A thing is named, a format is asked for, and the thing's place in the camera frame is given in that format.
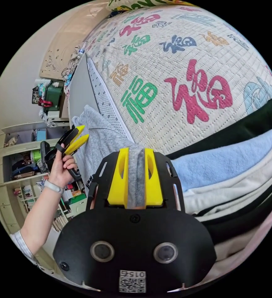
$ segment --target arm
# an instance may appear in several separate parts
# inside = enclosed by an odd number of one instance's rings
[[[72,180],[67,169],[77,169],[74,158],[65,156],[62,159],[61,153],[58,151],[48,179],[49,182],[60,188],[65,188]],[[45,187],[27,215],[20,233],[32,255],[35,255],[45,244],[60,199],[61,195],[59,193]]]

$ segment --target red chinese character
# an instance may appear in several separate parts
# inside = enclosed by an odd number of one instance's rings
[[[266,65],[265,67],[266,67],[266,69],[269,71],[269,73],[270,73],[270,75],[271,75],[271,77],[272,77],[272,73],[271,73],[271,71],[269,70],[268,66]]]
[[[96,39],[94,39],[94,40],[92,41],[92,43],[89,45],[89,47],[86,49],[87,52],[90,50],[90,48],[91,48],[92,45],[95,43],[95,41],[96,41]]]
[[[122,30],[119,31],[119,35],[121,37],[127,32],[127,36],[129,36],[133,31],[137,31],[137,30],[141,29],[140,25],[147,24],[148,22],[155,21],[159,18],[160,18],[160,16],[158,14],[154,14],[154,15],[148,16],[146,18],[137,17],[131,21],[132,26],[130,26],[130,25],[125,26]]]
[[[179,85],[179,90],[175,99],[175,86],[177,83],[176,78],[165,79],[164,82],[171,83],[172,87],[172,103],[173,108],[178,111],[183,103],[186,103],[187,109],[187,121],[193,124],[195,121],[195,116],[197,116],[201,121],[207,122],[209,120],[208,114],[197,104],[196,95],[190,96],[189,90],[186,85]]]
[[[220,109],[225,109],[227,107],[231,107],[233,100],[231,96],[231,90],[228,82],[221,76],[214,76],[209,84],[207,85],[207,75],[204,70],[199,69],[197,72],[195,70],[197,60],[191,59],[187,69],[187,81],[192,81],[192,92],[196,93],[200,100],[200,102],[208,109],[217,109],[217,101],[219,103]],[[221,89],[213,89],[216,82],[219,82],[221,85]],[[200,92],[205,92],[206,90],[206,98],[207,101],[203,100],[200,93],[197,91],[197,87]]]
[[[208,83],[206,72],[203,69],[195,70],[197,60],[191,59],[188,64],[186,72],[186,79],[188,82],[192,82],[191,91],[194,95],[190,96],[188,87],[184,84],[179,85],[177,96],[175,97],[175,86],[177,83],[176,78],[167,78],[164,82],[171,83],[172,87],[172,103],[175,111],[178,111],[183,100],[186,103],[187,121],[189,124],[193,124],[195,116],[203,122],[209,121],[209,116],[197,103],[196,94],[202,105],[208,109],[225,109],[231,107],[233,100],[231,90],[228,82],[223,77],[216,75]],[[214,85],[219,82],[220,89],[215,89]],[[207,101],[203,100],[200,93],[206,92]]]

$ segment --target blue towel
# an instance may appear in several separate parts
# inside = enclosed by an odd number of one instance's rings
[[[183,192],[234,178],[260,162],[272,149],[272,129],[250,140],[184,155],[172,160]]]

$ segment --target pillow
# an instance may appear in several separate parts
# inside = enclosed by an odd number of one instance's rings
[[[183,0],[110,0],[106,8],[110,11],[128,11],[167,4],[196,6]]]

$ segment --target hand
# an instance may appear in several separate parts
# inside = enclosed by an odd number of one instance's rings
[[[71,174],[68,172],[68,169],[77,170],[77,168],[78,167],[73,156],[66,155],[62,158],[61,152],[57,151],[48,180],[49,182],[64,189],[73,179]]]

